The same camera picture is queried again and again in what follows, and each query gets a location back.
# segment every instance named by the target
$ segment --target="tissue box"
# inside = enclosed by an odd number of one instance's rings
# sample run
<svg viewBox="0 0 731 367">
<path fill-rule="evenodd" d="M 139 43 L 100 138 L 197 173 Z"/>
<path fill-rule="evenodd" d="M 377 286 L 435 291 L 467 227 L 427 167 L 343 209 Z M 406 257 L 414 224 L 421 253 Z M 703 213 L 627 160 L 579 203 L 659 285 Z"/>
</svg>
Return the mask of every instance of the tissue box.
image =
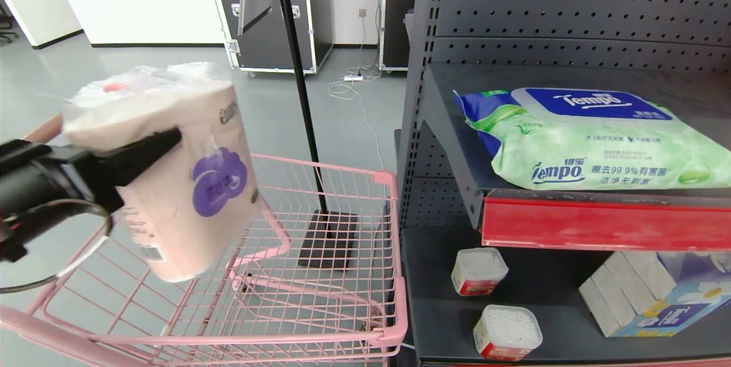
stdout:
<svg viewBox="0 0 731 367">
<path fill-rule="evenodd" d="M 674 336 L 731 299 L 731 252 L 616 252 L 579 292 L 606 337 Z"/>
</svg>

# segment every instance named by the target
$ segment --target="stand base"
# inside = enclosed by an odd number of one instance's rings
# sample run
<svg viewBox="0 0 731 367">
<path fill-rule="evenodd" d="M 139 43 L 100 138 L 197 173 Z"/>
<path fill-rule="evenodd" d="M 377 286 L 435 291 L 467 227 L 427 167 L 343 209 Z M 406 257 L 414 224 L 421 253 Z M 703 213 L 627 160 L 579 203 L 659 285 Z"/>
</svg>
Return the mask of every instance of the stand base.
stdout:
<svg viewBox="0 0 731 367">
<path fill-rule="evenodd" d="M 345 270 L 348 268 L 350 247 L 357 239 L 355 214 L 316 210 L 300 249 L 298 265 Z"/>
</svg>

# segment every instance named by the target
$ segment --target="red label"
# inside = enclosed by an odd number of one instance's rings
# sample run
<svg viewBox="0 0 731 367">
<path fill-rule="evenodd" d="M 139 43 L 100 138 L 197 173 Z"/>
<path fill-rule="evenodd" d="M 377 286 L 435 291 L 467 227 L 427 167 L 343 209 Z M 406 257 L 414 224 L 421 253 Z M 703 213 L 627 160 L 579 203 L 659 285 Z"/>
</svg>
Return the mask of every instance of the red label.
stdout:
<svg viewBox="0 0 731 367">
<path fill-rule="evenodd" d="M 530 349 L 516 349 L 513 347 L 499 347 L 495 344 L 488 344 L 480 354 L 485 358 L 504 361 L 520 361 L 525 357 Z"/>
<path fill-rule="evenodd" d="M 459 294 L 461 295 L 483 295 L 483 294 L 490 294 L 495 289 L 495 286 L 497 286 L 497 281 L 493 280 L 480 280 L 480 281 L 472 281 L 472 280 L 465 280 L 464 283 L 462 283 L 462 288 L 459 290 Z"/>
</svg>

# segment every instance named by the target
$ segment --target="cable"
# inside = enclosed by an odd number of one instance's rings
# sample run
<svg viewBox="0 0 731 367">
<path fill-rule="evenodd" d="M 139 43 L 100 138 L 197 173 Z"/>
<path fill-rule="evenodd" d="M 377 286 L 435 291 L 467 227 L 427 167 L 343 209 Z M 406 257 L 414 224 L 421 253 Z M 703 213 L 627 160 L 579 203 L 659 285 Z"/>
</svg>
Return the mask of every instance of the cable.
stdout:
<svg viewBox="0 0 731 367">
<path fill-rule="evenodd" d="M 378 37 L 378 47 L 380 49 L 381 46 L 381 27 L 379 26 L 380 18 L 381 18 L 381 0 L 378 0 L 378 5 L 376 8 L 376 14 L 375 16 L 375 24 L 376 24 L 376 36 Z M 363 46 L 366 43 L 366 18 L 361 18 L 361 22 L 363 24 L 363 39 L 360 40 L 360 49 L 358 49 L 358 53 L 360 54 L 360 65 L 358 67 L 349 67 L 348 68 L 348 75 L 350 76 L 362 76 L 363 80 L 361 82 L 370 83 L 375 80 L 378 80 L 382 76 L 381 72 L 381 66 L 377 66 L 378 58 L 379 58 L 379 51 L 376 50 L 376 58 L 374 58 L 373 63 L 371 63 L 370 66 L 365 66 L 366 63 L 366 57 L 363 55 Z M 378 155 L 378 160 L 381 162 L 381 169 L 385 170 L 385 165 L 383 162 L 383 157 L 381 156 L 381 146 L 378 142 L 378 135 L 376 134 L 376 131 L 373 130 L 373 127 L 368 123 L 368 112 L 366 112 L 366 102 L 365 99 L 363 99 L 363 96 L 358 93 L 353 88 L 354 81 L 345 81 L 345 78 L 340 78 L 340 80 L 336 82 L 332 82 L 327 84 L 327 94 L 330 95 L 330 97 L 334 97 L 335 99 L 350 101 L 360 98 L 360 108 L 363 110 L 363 123 L 365 123 L 365 126 L 368 127 L 368 130 L 371 131 L 371 135 L 373 135 L 374 140 L 376 141 L 376 154 Z"/>
<path fill-rule="evenodd" d="M 0 287 L 0 294 L 11 294 L 11 293 L 17 293 L 17 292 L 24 292 L 26 290 L 35 289 L 37 287 L 44 286 L 45 284 L 52 283 L 53 281 L 57 281 L 58 279 L 62 278 L 66 274 L 73 271 L 75 268 L 77 268 L 81 263 L 84 263 L 86 259 L 91 257 L 97 250 L 99 250 L 100 247 L 104 244 L 107 239 L 109 239 L 110 235 L 112 234 L 112 229 L 114 227 L 114 220 L 112 219 L 112 215 L 107 211 L 107 209 L 103 208 L 101 205 L 98 205 L 97 203 L 94 203 L 93 201 L 88 200 L 82 200 L 82 199 L 58 199 L 53 201 L 48 201 L 48 203 L 44 203 L 36 208 L 34 208 L 32 211 L 29 212 L 29 214 L 37 213 L 38 211 L 49 208 L 55 205 L 62 205 L 62 204 L 81 204 L 86 205 L 92 208 L 97 209 L 99 213 L 104 216 L 105 220 L 105 231 L 104 235 L 102 235 L 101 239 L 97 240 L 94 245 L 92 245 L 91 248 L 85 253 L 82 253 L 80 257 L 76 258 L 73 262 L 70 263 L 70 265 L 65 266 L 61 271 L 58 273 L 48 276 L 45 279 L 41 279 L 38 281 L 34 281 L 32 283 L 28 284 L 19 284 L 18 286 L 12 286 L 12 287 Z M 23 223 L 14 224 L 15 229 L 20 229 L 22 231 L 23 229 Z"/>
<path fill-rule="evenodd" d="M 356 75 L 355 73 L 353 73 L 354 70 L 360 71 L 360 68 L 358 68 L 358 67 L 348 68 L 348 73 L 350 73 L 350 75 Z M 368 83 L 368 82 L 372 82 L 374 80 L 378 80 L 380 77 L 381 77 L 381 71 L 379 70 L 378 75 L 363 75 L 363 81 Z M 363 99 L 363 96 L 353 88 L 353 83 L 355 83 L 355 82 L 353 82 L 353 81 L 346 82 L 344 79 L 340 79 L 337 82 L 329 83 L 329 84 L 327 84 L 327 93 L 331 97 L 334 97 L 335 99 L 346 100 L 346 101 L 355 100 L 355 99 L 360 98 L 360 108 L 363 110 L 363 123 L 365 123 L 365 126 L 368 127 L 368 130 L 371 131 L 371 135 L 373 135 L 373 138 L 376 141 L 376 154 L 378 155 L 379 161 L 381 161 L 381 169 L 384 170 L 385 166 L 383 163 L 383 156 L 381 156 L 381 146 L 379 145 L 379 142 L 378 142 L 378 135 L 376 134 L 376 131 L 373 130 L 373 127 L 371 127 L 371 125 L 368 123 L 368 112 L 366 112 L 366 104 L 365 104 L 366 102 Z M 347 94 L 347 93 L 352 93 L 352 96 L 343 96 L 344 94 Z"/>
<path fill-rule="evenodd" d="M 378 0 L 378 3 L 376 5 L 376 14 L 373 15 L 376 25 L 376 46 L 378 47 L 378 49 L 376 50 L 376 58 L 373 59 L 373 63 L 371 63 L 371 65 L 368 67 L 365 67 L 366 58 L 363 57 L 363 45 L 366 43 L 366 18 L 361 18 L 363 22 L 363 40 L 360 42 L 360 49 L 358 49 L 358 52 L 360 53 L 360 66 L 358 66 L 358 70 L 360 71 L 371 71 L 377 64 L 381 65 L 381 63 L 378 63 L 378 58 L 380 57 L 379 53 L 381 49 L 381 1 L 382 0 Z"/>
</svg>

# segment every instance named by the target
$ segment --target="black stand pole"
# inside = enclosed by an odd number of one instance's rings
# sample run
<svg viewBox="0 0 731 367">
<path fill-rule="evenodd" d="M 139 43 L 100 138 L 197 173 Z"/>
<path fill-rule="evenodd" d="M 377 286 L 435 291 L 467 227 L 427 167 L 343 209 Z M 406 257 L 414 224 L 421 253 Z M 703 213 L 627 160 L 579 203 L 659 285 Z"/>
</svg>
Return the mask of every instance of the black stand pole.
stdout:
<svg viewBox="0 0 731 367">
<path fill-rule="evenodd" d="M 302 117 L 305 119 L 305 133 L 307 135 L 307 144 L 310 147 L 310 157 L 313 162 L 319 163 L 318 144 L 315 143 L 315 131 L 312 126 L 312 113 L 310 112 L 310 102 L 307 98 L 307 86 L 305 85 L 305 70 L 302 66 L 300 43 L 297 40 L 295 16 L 294 13 L 292 13 L 292 0 L 279 0 L 279 3 L 281 3 L 282 5 L 282 13 L 284 14 L 284 25 L 287 28 L 287 37 L 290 39 L 290 53 L 292 53 L 292 65 L 295 70 L 297 91 L 300 94 Z M 324 191 L 322 190 L 322 174 L 319 167 L 315 167 L 314 170 L 315 183 L 318 186 L 320 211 L 323 214 L 327 214 L 327 201 L 324 198 Z"/>
<path fill-rule="evenodd" d="M 297 40 L 295 16 L 292 13 L 292 0 L 279 0 L 284 14 L 284 25 L 287 28 L 287 37 L 290 40 L 292 65 L 297 81 L 297 90 L 300 94 L 302 117 L 305 119 L 305 133 L 310 147 L 310 156 L 315 163 L 319 162 L 318 145 L 315 143 L 315 132 L 312 126 L 310 102 L 307 98 L 305 86 L 305 71 L 302 66 L 300 44 Z M 314 167 L 315 183 L 318 186 L 319 211 L 315 211 L 309 223 L 305 239 L 300 247 L 298 264 L 306 267 L 332 268 L 345 270 L 353 245 L 357 239 L 356 225 L 358 217 L 355 214 L 339 213 L 327 210 L 327 201 L 322 189 L 322 174 L 319 167 Z"/>
</svg>

